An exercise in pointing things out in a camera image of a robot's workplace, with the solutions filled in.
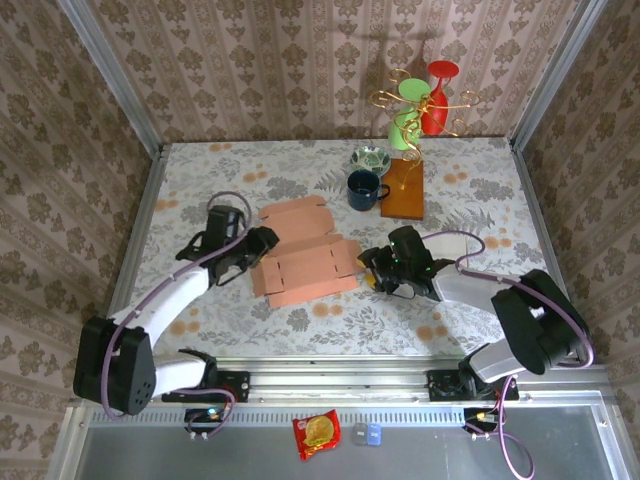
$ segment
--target flattened cardboard box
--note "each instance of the flattened cardboard box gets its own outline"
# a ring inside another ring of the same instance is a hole
[[[357,288],[357,240],[329,234],[334,228],[324,198],[290,200],[263,208],[258,216],[280,242],[251,271],[253,292],[272,308],[308,302]]]

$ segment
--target bowl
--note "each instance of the bowl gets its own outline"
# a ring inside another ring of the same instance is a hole
[[[349,163],[356,170],[369,170],[382,177],[391,168],[391,157],[380,147],[360,147],[351,154]]]

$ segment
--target blue eraser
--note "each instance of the blue eraser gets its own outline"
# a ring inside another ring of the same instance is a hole
[[[382,442],[382,427],[377,423],[367,425],[367,444],[377,447]]]

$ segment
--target mug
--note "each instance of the mug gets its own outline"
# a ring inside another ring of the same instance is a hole
[[[380,190],[387,192],[378,196]],[[369,170],[357,170],[347,179],[349,205],[360,212],[371,210],[378,200],[387,198],[391,193],[389,185],[380,183],[380,178]]]

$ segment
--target snack bag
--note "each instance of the snack bag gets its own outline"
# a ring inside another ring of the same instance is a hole
[[[335,410],[293,421],[298,453],[304,462],[320,450],[335,448],[340,443],[340,422]]]

